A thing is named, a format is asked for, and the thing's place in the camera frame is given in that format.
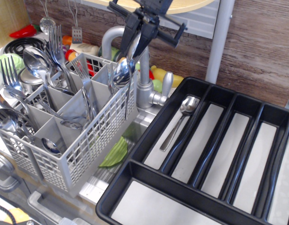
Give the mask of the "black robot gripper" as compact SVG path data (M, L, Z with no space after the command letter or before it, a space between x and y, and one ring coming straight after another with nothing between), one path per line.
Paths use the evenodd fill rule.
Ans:
M136 2L139 4L139 7L133 12L120 6L116 0L110 1L107 6L107 9L121 16L126 23L120 48L122 54L126 56L129 46L132 43L131 57L137 57L143 53L151 40L155 38L159 38L163 42L176 47L181 35L186 29L186 24L179 23L167 15L172 1L136 0ZM174 37L159 29L160 18L166 19L179 27Z

